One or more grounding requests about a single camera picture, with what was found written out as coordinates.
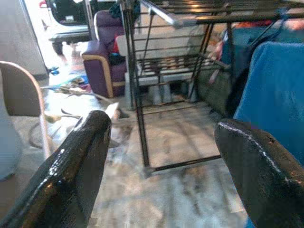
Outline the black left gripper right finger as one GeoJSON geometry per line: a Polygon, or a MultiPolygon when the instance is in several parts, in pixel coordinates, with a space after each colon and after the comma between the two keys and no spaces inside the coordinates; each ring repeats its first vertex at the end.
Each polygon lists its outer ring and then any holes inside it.
{"type": "Polygon", "coordinates": [[[215,141],[254,227],[304,226],[304,169],[275,137],[224,119],[215,141]]]}

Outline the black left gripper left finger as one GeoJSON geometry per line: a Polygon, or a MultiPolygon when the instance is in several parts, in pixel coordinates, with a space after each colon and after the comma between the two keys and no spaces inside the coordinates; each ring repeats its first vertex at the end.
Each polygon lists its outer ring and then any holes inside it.
{"type": "Polygon", "coordinates": [[[87,227],[103,178],[111,126],[104,111],[81,117],[38,168],[1,227],[87,227]]]}

